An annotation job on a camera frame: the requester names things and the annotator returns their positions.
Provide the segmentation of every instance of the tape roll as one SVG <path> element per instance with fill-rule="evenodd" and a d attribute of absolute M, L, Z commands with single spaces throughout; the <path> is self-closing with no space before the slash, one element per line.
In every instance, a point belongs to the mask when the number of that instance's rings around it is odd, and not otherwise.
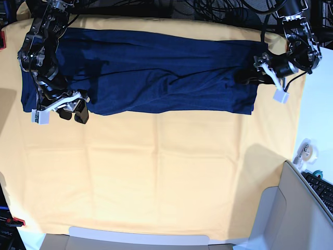
<path fill-rule="evenodd" d="M 323 178 L 323 172 L 321 170 L 316 170 L 312 173 L 314 176 L 317 176 L 318 178 Z"/>
<path fill-rule="evenodd" d="M 313 146 L 309 145 L 306 152 L 302 154 L 302 160 L 304 160 L 307 164 L 313 164 L 318 158 L 318 149 Z"/>

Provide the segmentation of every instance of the black keyboard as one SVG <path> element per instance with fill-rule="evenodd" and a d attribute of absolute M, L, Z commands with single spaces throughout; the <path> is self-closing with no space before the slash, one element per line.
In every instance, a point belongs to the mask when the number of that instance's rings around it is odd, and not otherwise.
<path fill-rule="evenodd" d="M 311 173 L 302 172 L 302 175 L 333 214 L 333 185 Z"/>

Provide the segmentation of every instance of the folded dark blue shirt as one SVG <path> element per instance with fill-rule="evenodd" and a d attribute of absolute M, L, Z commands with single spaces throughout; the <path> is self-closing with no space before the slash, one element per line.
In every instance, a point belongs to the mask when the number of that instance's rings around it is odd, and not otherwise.
<path fill-rule="evenodd" d="M 220 110 L 251 114 L 256 85 L 234 82 L 265 45 L 203 41 L 140 31 L 67 29 L 57 58 L 69 89 L 88 90 L 89 111 Z M 36 107 L 29 73 L 22 72 L 23 110 Z"/>

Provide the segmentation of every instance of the red clamp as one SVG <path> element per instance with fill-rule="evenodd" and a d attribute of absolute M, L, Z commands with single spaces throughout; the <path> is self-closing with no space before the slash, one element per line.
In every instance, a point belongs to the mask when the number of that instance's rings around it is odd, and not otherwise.
<path fill-rule="evenodd" d="M 18 218 L 13 218 L 13 219 L 8 218 L 5 224 L 8 227 L 21 227 L 25 226 L 25 221 Z"/>

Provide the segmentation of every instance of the black cable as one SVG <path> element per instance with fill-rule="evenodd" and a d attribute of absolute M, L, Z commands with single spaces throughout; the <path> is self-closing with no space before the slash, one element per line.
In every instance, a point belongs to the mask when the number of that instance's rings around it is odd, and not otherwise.
<path fill-rule="evenodd" d="M 261 33 L 260 33 L 260 40 L 264 44 L 265 44 L 265 33 L 266 33 L 266 30 L 267 30 L 267 25 L 268 25 L 268 21 L 269 21 L 270 17 L 271 17 L 271 14 L 268 14 L 265 17 L 264 24 L 262 26 L 262 30 L 261 30 Z"/>
<path fill-rule="evenodd" d="M 278 10 L 280 10 L 286 3 L 288 0 L 283 0 L 283 2 L 281 2 L 280 4 L 275 5 L 275 7 L 270 8 L 269 10 L 258 10 L 253 8 L 251 5 L 249 5 L 245 0 L 241 0 L 241 2 L 247 7 L 249 8 L 251 11 L 257 13 L 257 14 L 261 14 L 261 15 L 268 15 L 268 14 L 272 14 Z"/>
<path fill-rule="evenodd" d="M 246 22 L 248 20 L 248 12 L 243 10 L 244 4 L 240 0 L 236 0 L 236 2 L 238 4 L 238 8 L 239 8 L 239 18 L 243 22 Z"/>
<path fill-rule="evenodd" d="M 191 3 L 189 3 L 188 0 L 184 0 L 184 2 L 185 2 L 187 5 L 189 5 L 190 7 L 192 7 L 192 8 L 194 9 L 194 5 L 191 4 Z"/>
<path fill-rule="evenodd" d="M 291 83 L 292 81 L 296 80 L 298 77 L 301 77 L 301 76 L 303 76 L 303 75 L 305 75 L 305 74 L 306 74 L 306 72 L 303 72 L 303 73 L 299 74 L 298 76 L 294 77 L 293 79 L 291 79 L 291 80 L 288 82 L 288 84 L 287 84 L 287 86 L 286 86 L 286 88 L 285 88 L 285 92 L 288 91 L 289 86 L 290 86 L 290 83 Z"/>
<path fill-rule="evenodd" d="M 121 7 L 121 6 L 125 6 L 125 5 L 127 6 L 127 5 L 129 5 L 129 0 L 125 0 L 125 1 L 122 1 L 122 2 L 124 2 L 124 3 L 120 4 L 120 5 L 118 5 L 119 3 L 116 3 L 116 4 L 112 5 L 112 6 L 113 7 Z M 130 5 L 144 5 L 144 4 L 146 4 L 145 1 L 132 1 Z"/>
<path fill-rule="evenodd" d="M 179 13 L 179 14 L 184 15 L 184 16 L 188 16 L 188 17 L 189 17 L 189 16 L 192 16 L 192 15 L 193 15 L 193 13 L 188 14 L 188 13 L 181 12 L 180 10 L 176 9 L 175 7 L 173 8 L 173 10 L 174 10 L 175 12 Z"/>
<path fill-rule="evenodd" d="M 222 13 L 233 11 L 237 7 L 232 4 L 230 0 L 217 1 L 217 0 L 194 0 L 194 4 L 190 4 L 187 0 L 184 0 L 189 6 L 191 6 L 195 13 L 206 21 L 224 22 Z"/>
<path fill-rule="evenodd" d="M 268 9 L 271 8 L 271 7 L 270 7 L 270 3 L 271 3 L 272 6 L 273 6 L 273 3 L 272 3 L 271 0 L 266 0 L 266 5 L 267 5 L 267 8 L 268 8 Z M 272 13 L 272 16 L 273 16 L 273 18 L 277 21 L 277 17 L 274 15 L 274 13 Z"/>
<path fill-rule="evenodd" d="M 325 20 L 329 22 L 330 25 L 333 25 L 333 20 L 327 17 L 324 17 Z"/>
<path fill-rule="evenodd" d="M 77 20 L 77 18 L 78 18 L 79 16 L 80 16 L 80 14 L 76 15 L 76 17 L 74 17 L 74 19 L 73 19 L 72 21 L 70 21 L 70 22 L 66 25 L 65 28 L 68 28 L 70 25 L 72 25 L 72 23 L 74 23 L 74 22 Z"/>
<path fill-rule="evenodd" d="M 310 47 L 310 45 L 309 45 L 309 43 L 306 41 L 306 40 L 304 40 L 300 35 L 298 35 L 297 33 L 295 33 L 295 32 L 293 32 L 292 30 L 290 30 L 290 29 L 288 29 L 290 32 L 292 32 L 295 36 L 297 36 L 303 43 L 305 43 L 307 46 L 308 46 L 308 48 Z"/>
<path fill-rule="evenodd" d="M 88 3 L 85 3 L 85 4 L 81 5 L 81 6 L 79 5 L 79 8 L 85 7 L 85 6 L 87 6 L 87 5 L 88 5 L 88 7 L 89 7 L 90 4 L 92 4 L 92 3 L 94 3 L 94 2 L 97 2 L 97 1 L 99 1 L 99 0 L 90 0 L 90 1 L 88 1 Z"/>
<path fill-rule="evenodd" d="M 122 5 L 128 5 L 128 4 L 130 4 L 130 3 L 134 3 L 134 2 L 136 2 L 136 1 L 131 1 L 131 0 L 122 0 L 122 1 L 116 2 L 115 4 L 112 4 L 110 7 L 112 7 L 112 6 L 122 6 Z"/>
<path fill-rule="evenodd" d="M 33 86 L 35 87 L 36 89 L 36 93 L 37 93 L 37 107 L 36 109 L 38 110 L 41 106 L 41 97 L 40 97 L 40 93 L 38 91 L 38 84 L 36 82 L 36 80 L 34 79 L 33 77 L 33 74 L 31 72 L 31 64 L 32 64 L 32 60 L 35 58 L 35 56 L 37 55 L 37 53 L 41 50 L 42 48 L 40 48 L 39 50 L 37 50 L 35 53 L 32 54 L 32 57 L 31 57 L 31 60 L 29 62 L 29 73 L 31 75 L 31 78 L 32 78 L 32 81 L 33 81 Z"/>

